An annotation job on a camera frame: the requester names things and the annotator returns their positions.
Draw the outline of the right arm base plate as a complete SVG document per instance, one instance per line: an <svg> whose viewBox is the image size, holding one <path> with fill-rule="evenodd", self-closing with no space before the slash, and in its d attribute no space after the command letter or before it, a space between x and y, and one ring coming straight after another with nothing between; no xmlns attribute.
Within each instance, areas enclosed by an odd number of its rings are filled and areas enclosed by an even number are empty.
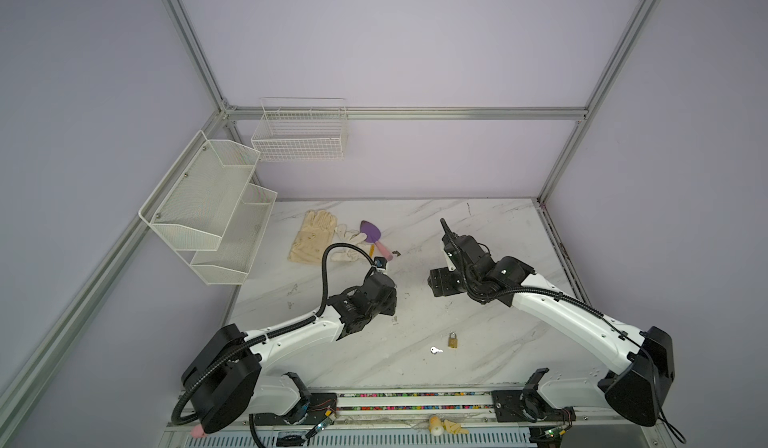
<svg viewBox="0 0 768 448"><path fill-rule="evenodd" d="M572 407L555 408L535 391L525 389L491 392L492 406L498 422L563 422L575 420Z"/></svg>

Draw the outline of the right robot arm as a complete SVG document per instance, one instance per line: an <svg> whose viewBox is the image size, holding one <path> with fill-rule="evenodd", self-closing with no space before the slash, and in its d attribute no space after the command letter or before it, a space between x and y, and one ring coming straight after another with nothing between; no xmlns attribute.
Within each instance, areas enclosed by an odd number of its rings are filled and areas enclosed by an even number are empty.
<svg viewBox="0 0 768 448"><path fill-rule="evenodd" d="M646 330L604 314L550 283L526 262L505 256L495 260L488 247L471 235L459 235L443 222L446 266L431 270L427 283L436 297L466 294L486 305L500 302L545 322L595 356L606 368L598 380L549 378L538 368L518 390L513 412L525 420L544 422L561 416L558 429L548 429L538 442L556 441L574 423L578 407L609 408L643 427L663 424L674 439L685 435L666 416L663 404L675 380L674 344L670 334Z"/></svg>

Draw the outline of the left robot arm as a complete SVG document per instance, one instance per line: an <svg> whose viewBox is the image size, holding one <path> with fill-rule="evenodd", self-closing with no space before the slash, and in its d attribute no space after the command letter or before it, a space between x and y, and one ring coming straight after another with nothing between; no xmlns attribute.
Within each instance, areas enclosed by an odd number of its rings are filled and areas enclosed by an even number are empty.
<svg viewBox="0 0 768 448"><path fill-rule="evenodd" d="M316 310L274 327L243 331L231 323L218 329L181 376L183 392L171 424L191 424L203 437L243 415L288 425L303 422L312 393L296 372L284 369L284 362L356 334L379 315L396 313L397 287L386 273L387 257L362 257L369 265L363 281L336 295L329 292L328 269L321 269Z"/></svg>

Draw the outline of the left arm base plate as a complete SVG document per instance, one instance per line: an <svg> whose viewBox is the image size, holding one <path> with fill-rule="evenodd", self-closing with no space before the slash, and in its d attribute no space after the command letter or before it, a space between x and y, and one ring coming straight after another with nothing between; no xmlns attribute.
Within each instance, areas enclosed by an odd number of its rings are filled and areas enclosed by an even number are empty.
<svg viewBox="0 0 768 448"><path fill-rule="evenodd" d="M258 413L254 424L261 426L316 425L322 421L328 410L335 410L338 402L336 393L313 393L304 397L284 415Z"/></svg>

